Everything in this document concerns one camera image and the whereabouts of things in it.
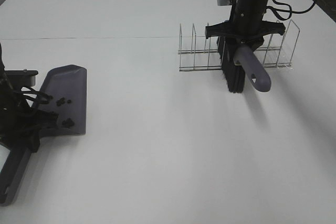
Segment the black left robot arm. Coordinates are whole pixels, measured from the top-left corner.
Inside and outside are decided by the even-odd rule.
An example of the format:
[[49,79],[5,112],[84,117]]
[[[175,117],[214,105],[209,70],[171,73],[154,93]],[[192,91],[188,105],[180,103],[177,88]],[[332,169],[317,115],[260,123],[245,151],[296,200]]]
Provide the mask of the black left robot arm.
[[1,145],[22,145],[33,153],[40,146],[40,131],[57,128],[58,114],[40,110],[53,96],[31,84],[37,71],[6,70],[1,61]]

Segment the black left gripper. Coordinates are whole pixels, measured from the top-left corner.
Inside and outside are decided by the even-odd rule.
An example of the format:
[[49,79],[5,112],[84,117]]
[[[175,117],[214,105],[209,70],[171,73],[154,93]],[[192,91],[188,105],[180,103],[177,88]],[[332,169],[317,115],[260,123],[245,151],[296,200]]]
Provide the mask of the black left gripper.
[[16,115],[10,110],[1,110],[1,146],[11,150],[17,145],[35,153],[40,147],[40,131],[57,129],[58,114],[42,110],[32,114]]

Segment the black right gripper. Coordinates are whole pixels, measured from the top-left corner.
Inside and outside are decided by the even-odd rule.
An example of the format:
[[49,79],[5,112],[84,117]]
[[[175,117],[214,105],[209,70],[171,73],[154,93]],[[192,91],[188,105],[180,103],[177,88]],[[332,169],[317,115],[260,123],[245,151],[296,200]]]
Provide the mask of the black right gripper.
[[285,25],[283,23],[269,22],[262,20],[257,28],[238,26],[230,21],[205,27],[206,39],[211,37],[228,37],[238,40],[251,40],[250,48],[256,51],[264,43],[263,36],[269,34],[284,35]]

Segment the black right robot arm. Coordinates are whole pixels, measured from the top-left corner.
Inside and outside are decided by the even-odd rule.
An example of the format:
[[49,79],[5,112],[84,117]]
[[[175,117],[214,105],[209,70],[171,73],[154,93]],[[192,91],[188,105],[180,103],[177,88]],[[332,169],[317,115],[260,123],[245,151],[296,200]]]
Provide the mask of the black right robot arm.
[[282,23],[268,22],[263,20],[266,10],[271,10],[278,20],[286,19],[279,15],[280,12],[288,13],[288,18],[293,14],[309,12],[317,0],[306,10],[294,11],[291,6],[287,9],[278,9],[268,6],[268,0],[226,0],[232,5],[228,21],[205,27],[205,37],[218,37],[227,39],[235,44],[248,45],[253,51],[264,42],[264,36],[269,34],[283,35],[285,26]]

